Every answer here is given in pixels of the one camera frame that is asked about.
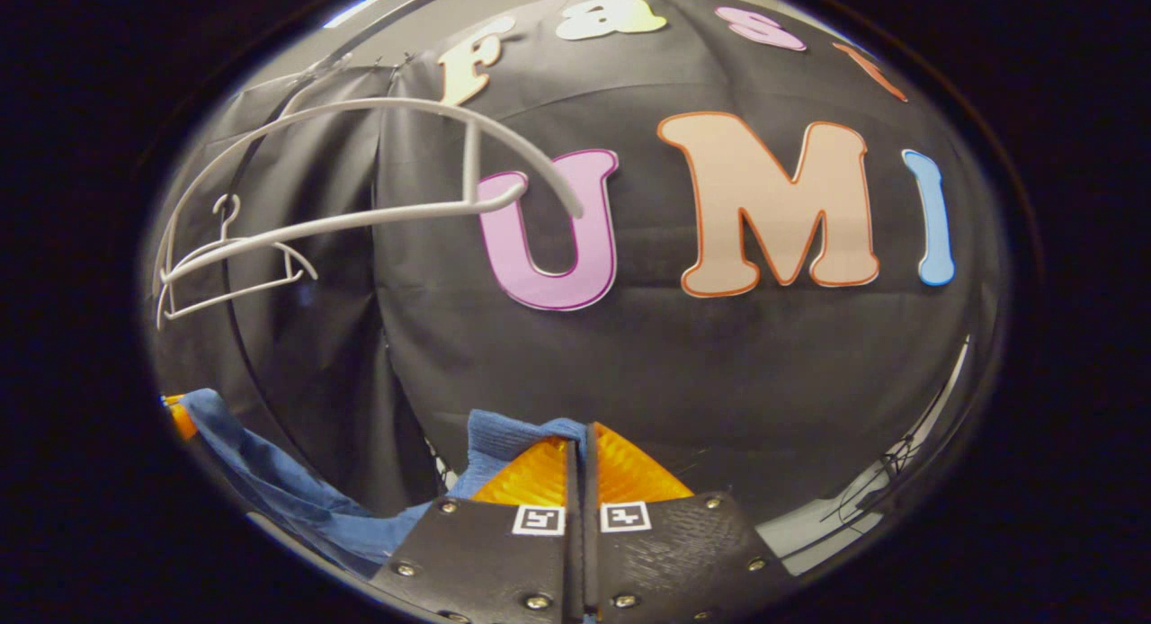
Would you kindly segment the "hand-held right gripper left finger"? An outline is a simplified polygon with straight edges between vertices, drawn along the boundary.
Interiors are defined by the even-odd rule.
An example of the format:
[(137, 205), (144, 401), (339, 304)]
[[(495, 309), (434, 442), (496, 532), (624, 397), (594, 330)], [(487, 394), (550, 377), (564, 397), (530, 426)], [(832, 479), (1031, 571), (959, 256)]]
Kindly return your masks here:
[(576, 442), (529, 446), (468, 500), (441, 497), (371, 579), (433, 623), (579, 623)]

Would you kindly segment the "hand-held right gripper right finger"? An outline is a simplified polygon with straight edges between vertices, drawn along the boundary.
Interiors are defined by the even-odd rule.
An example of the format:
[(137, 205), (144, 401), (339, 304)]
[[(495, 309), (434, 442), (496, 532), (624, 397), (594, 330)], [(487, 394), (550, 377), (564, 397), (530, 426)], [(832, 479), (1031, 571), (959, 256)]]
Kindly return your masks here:
[(604, 424), (586, 444), (587, 621), (735, 623), (798, 589), (727, 493), (689, 490)]

